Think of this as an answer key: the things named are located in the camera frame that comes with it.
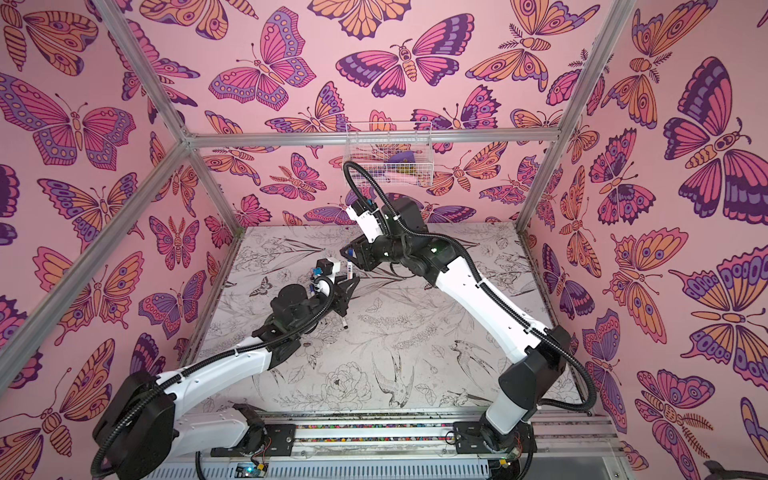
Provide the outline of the aluminium rail base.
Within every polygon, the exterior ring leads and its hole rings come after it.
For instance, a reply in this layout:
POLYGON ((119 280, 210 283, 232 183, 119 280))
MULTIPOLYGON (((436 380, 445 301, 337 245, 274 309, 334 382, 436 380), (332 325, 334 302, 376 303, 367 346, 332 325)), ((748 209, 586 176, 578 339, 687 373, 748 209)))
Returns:
POLYGON ((471 413, 371 412, 314 416, 268 414, 266 424, 295 424, 289 457, 211 457, 188 453, 166 459, 142 479, 236 479, 238 463, 263 463, 263 479, 632 479, 607 420, 549 412, 533 422, 536 453, 458 454, 454 422, 471 413))

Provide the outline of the small green circuit board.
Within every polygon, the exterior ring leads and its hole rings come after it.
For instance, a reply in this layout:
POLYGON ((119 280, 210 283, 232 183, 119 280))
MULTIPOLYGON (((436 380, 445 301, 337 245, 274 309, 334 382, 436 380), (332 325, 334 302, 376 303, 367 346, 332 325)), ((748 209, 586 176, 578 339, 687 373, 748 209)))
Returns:
POLYGON ((236 479, 263 479, 266 477, 267 466, 263 463, 238 463, 235 468, 236 479))

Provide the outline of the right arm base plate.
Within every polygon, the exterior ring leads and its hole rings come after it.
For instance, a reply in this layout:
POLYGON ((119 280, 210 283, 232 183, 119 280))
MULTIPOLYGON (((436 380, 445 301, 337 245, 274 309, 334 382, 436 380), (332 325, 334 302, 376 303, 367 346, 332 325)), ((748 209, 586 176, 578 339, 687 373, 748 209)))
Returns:
POLYGON ((533 427, 526 422, 502 434, 485 421, 460 421, 453 423, 450 432, 451 443, 458 454, 518 455, 538 451, 533 427))

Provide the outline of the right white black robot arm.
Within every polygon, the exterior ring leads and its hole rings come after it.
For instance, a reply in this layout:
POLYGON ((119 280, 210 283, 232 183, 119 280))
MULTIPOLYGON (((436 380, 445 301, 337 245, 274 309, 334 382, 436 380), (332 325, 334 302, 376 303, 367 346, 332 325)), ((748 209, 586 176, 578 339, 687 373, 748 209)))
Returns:
POLYGON ((382 263, 404 266, 462 306, 509 360, 498 378, 500 392, 479 422, 477 435, 490 451, 509 451, 520 444, 519 427, 541 406, 580 413, 594 407, 596 385, 571 351, 569 334, 561 327, 547 327, 507 298, 458 240, 428 230, 413 201, 385 201, 378 207, 362 198, 345 212, 362 232, 341 249, 345 259, 364 271, 382 263), (545 396, 565 369, 585 382, 587 396, 580 403, 545 396))

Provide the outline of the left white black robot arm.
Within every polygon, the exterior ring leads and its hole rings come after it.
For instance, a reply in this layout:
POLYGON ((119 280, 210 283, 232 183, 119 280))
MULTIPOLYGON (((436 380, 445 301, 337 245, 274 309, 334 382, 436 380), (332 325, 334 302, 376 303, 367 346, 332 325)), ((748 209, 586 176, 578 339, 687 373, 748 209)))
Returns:
POLYGON ((205 450, 245 456, 264 452, 270 441, 255 406, 236 403, 232 414, 211 418, 195 416, 191 409, 287 361, 302 337, 329 313, 346 315, 359 283, 357 275, 319 276, 312 296, 304 286, 290 284, 273 298, 265 323, 239 345, 163 374, 131 374, 94 428, 91 476, 142 479, 168 458, 205 450))

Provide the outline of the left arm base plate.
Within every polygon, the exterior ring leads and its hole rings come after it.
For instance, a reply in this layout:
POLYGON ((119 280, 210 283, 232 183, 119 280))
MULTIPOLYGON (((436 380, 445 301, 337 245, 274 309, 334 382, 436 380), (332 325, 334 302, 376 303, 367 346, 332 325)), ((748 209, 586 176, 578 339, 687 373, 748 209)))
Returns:
POLYGON ((250 427, 245 436, 233 447, 213 448, 211 457, 289 457, 292 454, 297 431, 295 424, 266 424, 250 427))

